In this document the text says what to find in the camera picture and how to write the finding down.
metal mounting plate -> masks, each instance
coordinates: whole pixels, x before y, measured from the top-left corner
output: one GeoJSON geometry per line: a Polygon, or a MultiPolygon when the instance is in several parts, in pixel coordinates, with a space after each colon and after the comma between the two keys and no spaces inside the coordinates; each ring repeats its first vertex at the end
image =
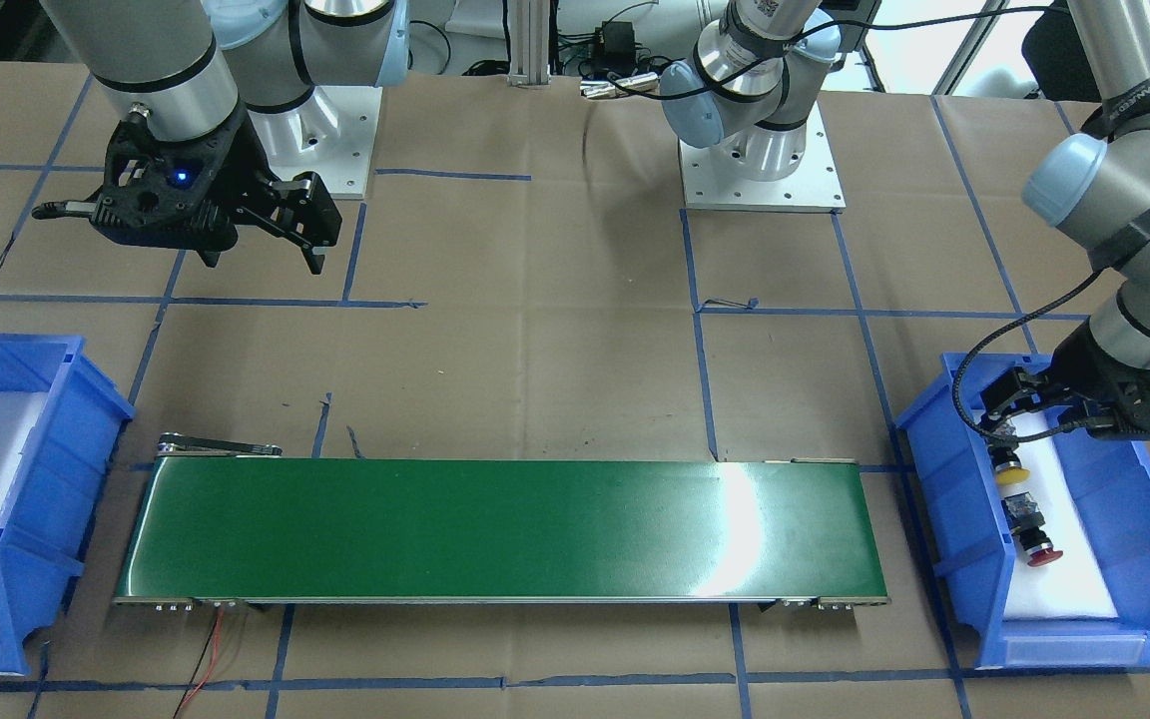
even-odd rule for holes
{"type": "Polygon", "coordinates": [[[836,176],[836,163],[818,105],[811,109],[806,127],[808,133],[802,163],[781,181],[742,178],[736,174],[736,161],[729,155],[711,147],[699,150],[678,143],[685,207],[762,213],[830,213],[845,208],[845,192],[836,176]]]}
{"type": "Polygon", "coordinates": [[[281,178],[314,170],[338,200],[363,200],[370,178],[370,155],[379,127],[379,87],[322,87],[339,110],[342,137],[328,154],[302,165],[270,165],[281,178]]]}

